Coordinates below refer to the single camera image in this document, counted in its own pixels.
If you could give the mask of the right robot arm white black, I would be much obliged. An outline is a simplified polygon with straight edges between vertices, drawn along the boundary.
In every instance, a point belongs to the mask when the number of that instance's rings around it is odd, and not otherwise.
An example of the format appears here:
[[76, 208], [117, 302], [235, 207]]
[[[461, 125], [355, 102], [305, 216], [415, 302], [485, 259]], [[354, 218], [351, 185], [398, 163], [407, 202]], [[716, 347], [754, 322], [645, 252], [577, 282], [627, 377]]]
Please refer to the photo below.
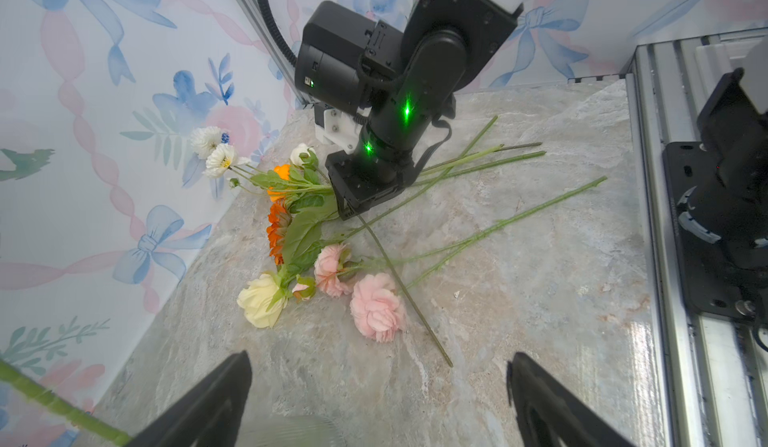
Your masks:
[[429, 126], [451, 129], [455, 92], [480, 73], [516, 29], [526, 0], [416, 0], [404, 31], [324, 2], [324, 41], [304, 82], [316, 97], [361, 120], [355, 144], [325, 166], [346, 220], [400, 195], [439, 148], [413, 151]]

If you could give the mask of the large orange poppy stem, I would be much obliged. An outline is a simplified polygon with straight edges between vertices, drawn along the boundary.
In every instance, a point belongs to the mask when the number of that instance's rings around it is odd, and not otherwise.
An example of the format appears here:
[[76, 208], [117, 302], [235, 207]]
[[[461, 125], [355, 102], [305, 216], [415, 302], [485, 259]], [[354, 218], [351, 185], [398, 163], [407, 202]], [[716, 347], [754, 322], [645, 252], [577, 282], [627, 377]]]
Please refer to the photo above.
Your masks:
[[75, 407], [4, 360], [1, 361], [1, 381], [9, 384], [27, 400], [38, 404], [47, 412], [63, 417], [76, 427], [95, 434], [115, 446], [127, 446], [133, 440], [126, 432]]

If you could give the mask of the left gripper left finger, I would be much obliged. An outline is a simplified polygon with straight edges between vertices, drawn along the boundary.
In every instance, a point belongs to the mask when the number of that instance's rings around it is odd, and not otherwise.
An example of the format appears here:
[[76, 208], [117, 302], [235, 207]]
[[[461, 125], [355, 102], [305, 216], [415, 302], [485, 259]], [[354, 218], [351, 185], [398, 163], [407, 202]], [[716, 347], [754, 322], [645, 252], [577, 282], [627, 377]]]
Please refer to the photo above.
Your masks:
[[252, 382], [248, 354], [228, 356], [161, 416], [131, 446], [233, 446]]

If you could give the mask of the white flower stem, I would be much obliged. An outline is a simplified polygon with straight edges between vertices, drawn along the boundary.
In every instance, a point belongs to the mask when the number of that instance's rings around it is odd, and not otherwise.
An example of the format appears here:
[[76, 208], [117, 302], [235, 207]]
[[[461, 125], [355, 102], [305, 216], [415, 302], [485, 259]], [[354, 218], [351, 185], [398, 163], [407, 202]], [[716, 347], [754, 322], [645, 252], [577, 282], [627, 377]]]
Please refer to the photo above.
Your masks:
[[[223, 179], [226, 174], [235, 175], [232, 185], [237, 185], [240, 180], [246, 180], [249, 174], [257, 169], [250, 164], [250, 160], [241, 156], [230, 141], [229, 133], [216, 126], [196, 128], [190, 135], [193, 152], [199, 160], [203, 161], [202, 174], [211, 179]], [[315, 150], [305, 143], [298, 144], [289, 156], [289, 161], [300, 166], [305, 159], [304, 155]]]

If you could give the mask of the pale yellow rose stem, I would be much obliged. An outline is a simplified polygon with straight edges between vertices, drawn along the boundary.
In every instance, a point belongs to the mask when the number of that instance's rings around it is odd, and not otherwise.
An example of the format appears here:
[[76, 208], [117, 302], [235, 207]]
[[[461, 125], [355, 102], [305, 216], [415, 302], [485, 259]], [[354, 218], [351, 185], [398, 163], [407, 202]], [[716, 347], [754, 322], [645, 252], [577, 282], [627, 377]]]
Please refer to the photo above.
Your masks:
[[334, 218], [332, 210], [325, 207], [309, 207], [291, 214], [281, 204], [272, 205], [268, 238], [276, 269], [250, 281], [237, 297], [237, 305], [251, 325], [275, 326], [288, 301], [296, 299], [291, 294], [296, 278], [311, 276], [320, 250], [327, 245], [323, 224]]

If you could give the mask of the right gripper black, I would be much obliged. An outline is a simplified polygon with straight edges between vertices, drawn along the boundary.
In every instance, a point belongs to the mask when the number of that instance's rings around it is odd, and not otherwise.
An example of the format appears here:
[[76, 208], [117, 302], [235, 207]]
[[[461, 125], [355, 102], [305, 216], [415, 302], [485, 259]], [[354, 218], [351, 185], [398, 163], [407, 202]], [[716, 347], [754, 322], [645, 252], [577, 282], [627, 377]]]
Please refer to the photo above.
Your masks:
[[464, 74], [468, 47], [453, 28], [438, 29], [417, 45], [399, 88], [372, 109], [353, 153], [333, 153], [326, 168], [338, 214], [349, 219], [398, 195], [417, 180], [442, 141], [417, 160], [413, 151], [429, 125], [452, 135], [454, 89]]

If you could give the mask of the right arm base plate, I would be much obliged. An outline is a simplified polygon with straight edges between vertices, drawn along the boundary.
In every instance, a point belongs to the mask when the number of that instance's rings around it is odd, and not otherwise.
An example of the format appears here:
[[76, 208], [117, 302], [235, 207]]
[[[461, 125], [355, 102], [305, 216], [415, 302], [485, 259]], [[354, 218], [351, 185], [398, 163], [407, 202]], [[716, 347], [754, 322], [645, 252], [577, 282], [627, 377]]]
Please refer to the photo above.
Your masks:
[[724, 74], [697, 118], [698, 141], [664, 148], [684, 303], [695, 314], [767, 324], [767, 115]]

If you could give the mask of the small pink carnation stem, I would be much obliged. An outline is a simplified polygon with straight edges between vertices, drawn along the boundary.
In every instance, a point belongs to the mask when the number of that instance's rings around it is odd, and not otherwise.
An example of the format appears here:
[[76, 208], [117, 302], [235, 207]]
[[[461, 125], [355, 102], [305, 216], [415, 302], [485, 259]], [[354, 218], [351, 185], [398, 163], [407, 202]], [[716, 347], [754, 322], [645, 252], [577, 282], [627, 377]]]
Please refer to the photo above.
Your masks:
[[485, 238], [486, 234], [478, 233], [447, 247], [434, 249], [425, 254], [403, 259], [392, 259], [394, 267], [405, 265], [416, 260], [444, 254], [441, 260], [419, 274], [408, 284], [401, 284], [392, 273], [374, 272], [366, 274], [359, 280], [355, 275], [374, 267], [388, 267], [386, 258], [375, 258], [368, 261], [353, 261], [350, 259], [350, 249], [342, 244], [323, 247], [315, 261], [313, 274], [308, 279], [297, 277], [297, 283], [291, 294], [296, 299], [309, 299], [317, 291], [330, 297], [350, 295], [356, 304], [394, 304], [400, 301], [400, 294], [405, 294], [410, 288], [419, 285], [433, 273], [440, 270], [449, 260], [470, 246]]

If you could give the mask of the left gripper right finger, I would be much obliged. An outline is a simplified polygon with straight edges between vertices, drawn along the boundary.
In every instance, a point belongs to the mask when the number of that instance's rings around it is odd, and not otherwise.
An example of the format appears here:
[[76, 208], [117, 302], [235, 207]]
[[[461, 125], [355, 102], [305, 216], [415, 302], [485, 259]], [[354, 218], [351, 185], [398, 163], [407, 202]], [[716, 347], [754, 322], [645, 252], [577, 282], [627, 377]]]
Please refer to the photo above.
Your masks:
[[526, 446], [631, 444], [524, 352], [507, 362], [506, 390]]

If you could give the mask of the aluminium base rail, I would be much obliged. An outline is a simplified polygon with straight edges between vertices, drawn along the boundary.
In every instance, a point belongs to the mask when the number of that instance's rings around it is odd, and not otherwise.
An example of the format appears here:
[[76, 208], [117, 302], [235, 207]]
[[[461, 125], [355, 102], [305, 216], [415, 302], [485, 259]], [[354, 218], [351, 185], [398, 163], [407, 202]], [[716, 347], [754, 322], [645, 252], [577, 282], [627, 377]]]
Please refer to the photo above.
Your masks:
[[698, 117], [727, 74], [763, 58], [763, 28], [646, 44], [626, 75], [650, 269], [661, 408], [672, 446], [767, 442], [767, 297], [726, 279], [714, 156]]

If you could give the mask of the pink carnation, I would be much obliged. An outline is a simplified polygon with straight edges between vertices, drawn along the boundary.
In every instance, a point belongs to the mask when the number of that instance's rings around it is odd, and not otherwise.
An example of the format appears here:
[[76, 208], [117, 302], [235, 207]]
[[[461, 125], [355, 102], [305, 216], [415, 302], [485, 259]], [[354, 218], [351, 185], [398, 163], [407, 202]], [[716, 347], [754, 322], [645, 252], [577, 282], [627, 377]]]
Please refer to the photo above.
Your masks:
[[378, 343], [392, 342], [396, 333], [405, 329], [407, 314], [405, 291], [408, 288], [416, 287], [420, 282], [440, 270], [450, 260], [463, 253], [469, 247], [486, 239], [491, 234], [595, 188], [607, 179], [607, 176], [601, 176], [530, 209], [519, 212], [512, 217], [499, 220], [491, 226], [448, 247], [436, 249], [434, 252], [425, 254], [425, 257], [440, 253], [445, 253], [445, 256], [404, 286], [401, 286], [397, 279], [389, 273], [366, 275], [354, 285], [350, 301], [350, 312], [356, 328], [367, 339]]

